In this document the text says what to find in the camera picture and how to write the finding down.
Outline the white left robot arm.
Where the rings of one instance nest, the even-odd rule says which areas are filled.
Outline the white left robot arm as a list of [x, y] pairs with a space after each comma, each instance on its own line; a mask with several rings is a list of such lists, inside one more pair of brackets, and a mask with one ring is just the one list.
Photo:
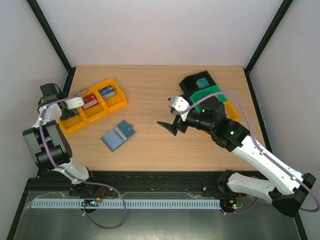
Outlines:
[[59, 120], [84, 105], [84, 88], [72, 97], [60, 90], [55, 83], [40, 86], [42, 98], [38, 102], [35, 124], [22, 132], [24, 142], [39, 169], [59, 172], [73, 185], [84, 184], [90, 179], [88, 168], [75, 159], [68, 140], [59, 127]]

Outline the blue card holder wallet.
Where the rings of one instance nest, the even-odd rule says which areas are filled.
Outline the blue card holder wallet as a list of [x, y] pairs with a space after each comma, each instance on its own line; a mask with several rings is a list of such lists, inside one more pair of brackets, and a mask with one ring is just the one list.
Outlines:
[[134, 127], [127, 121], [122, 120], [116, 124], [113, 129], [104, 134], [101, 137], [101, 140], [111, 152], [114, 152], [127, 142], [135, 133], [136, 131], [134, 130]]

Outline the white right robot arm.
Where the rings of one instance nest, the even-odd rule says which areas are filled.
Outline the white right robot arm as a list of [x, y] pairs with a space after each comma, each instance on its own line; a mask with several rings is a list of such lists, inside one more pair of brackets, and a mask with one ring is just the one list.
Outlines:
[[218, 191], [229, 196], [231, 193], [251, 195], [270, 203], [287, 217], [295, 217], [303, 211], [302, 204], [316, 178], [310, 174], [289, 167], [263, 147], [255, 138], [252, 127], [244, 127], [238, 121], [227, 117], [225, 105], [211, 93], [195, 103], [184, 96], [169, 99], [170, 111], [175, 115], [173, 123], [158, 122], [173, 135], [185, 133], [192, 127], [210, 135], [216, 145], [233, 153], [253, 167], [266, 179], [242, 175], [226, 170], [217, 180]]

